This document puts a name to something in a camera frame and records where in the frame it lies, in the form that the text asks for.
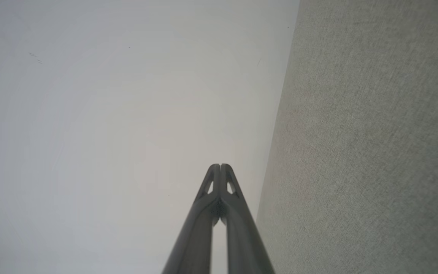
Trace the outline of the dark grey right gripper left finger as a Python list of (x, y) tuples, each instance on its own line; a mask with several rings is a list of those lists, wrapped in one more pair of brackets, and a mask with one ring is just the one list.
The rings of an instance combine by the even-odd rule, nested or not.
[(210, 274), (220, 170), (219, 164), (208, 168), (162, 274)]

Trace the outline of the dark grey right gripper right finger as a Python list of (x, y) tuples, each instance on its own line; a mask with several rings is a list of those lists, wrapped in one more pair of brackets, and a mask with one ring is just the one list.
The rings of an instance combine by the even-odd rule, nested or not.
[(228, 274), (275, 274), (235, 173), (221, 165), (222, 220), (227, 227)]

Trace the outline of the grey fabric sofa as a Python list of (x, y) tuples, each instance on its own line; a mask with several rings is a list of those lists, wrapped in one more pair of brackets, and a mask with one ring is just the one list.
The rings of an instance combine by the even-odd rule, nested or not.
[(276, 274), (438, 274), (438, 0), (300, 0), (257, 225)]

